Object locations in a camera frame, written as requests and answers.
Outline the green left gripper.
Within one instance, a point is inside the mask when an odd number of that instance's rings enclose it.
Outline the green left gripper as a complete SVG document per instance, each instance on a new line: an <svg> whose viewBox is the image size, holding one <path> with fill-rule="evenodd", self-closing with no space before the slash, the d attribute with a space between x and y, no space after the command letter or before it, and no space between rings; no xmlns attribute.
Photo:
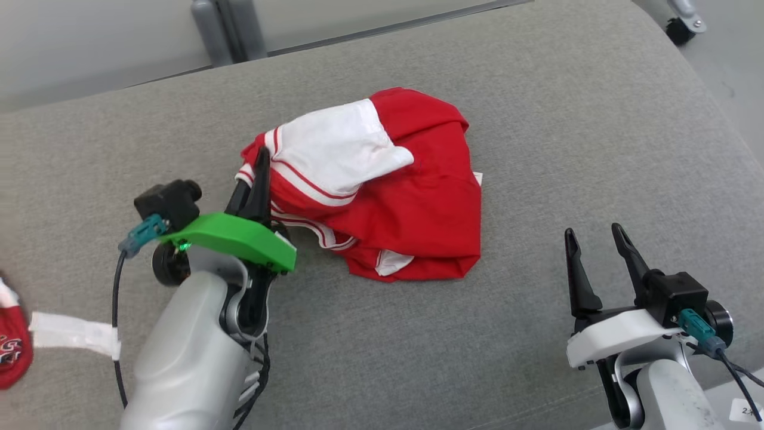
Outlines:
<svg viewBox="0 0 764 430"><path fill-rule="evenodd" d="M236 180L227 214L207 213L180 231L160 236L152 258L156 280L175 286L193 273L208 272L247 286L254 277L248 272L251 268L268 275L294 271L297 248L264 226L271 224L270 203L270 152L263 146L255 159L252 186ZM240 210L245 219L235 217Z"/></svg>

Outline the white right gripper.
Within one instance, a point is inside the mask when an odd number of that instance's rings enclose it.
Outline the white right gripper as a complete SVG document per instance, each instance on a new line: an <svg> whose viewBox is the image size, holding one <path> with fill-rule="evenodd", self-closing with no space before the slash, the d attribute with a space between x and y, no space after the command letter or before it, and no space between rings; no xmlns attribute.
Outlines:
<svg viewBox="0 0 764 430"><path fill-rule="evenodd" d="M655 307L657 296L652 292L653 281L663 272L650 269L627 232L619 223L612 223L611 231L618 253L627 264L632 281L634 305L640 308ZM566 267L568 273L571 315L585 318L603 307L600 297L594 294L589 278L581 262L581 248L571 228L564 233ZM581 367L589 361L597 361L638 348L661 339L664 335L679 334L678 328L661 326L644 309L625 311L585 328L568 339L566 357L572 368Z"/></svg>

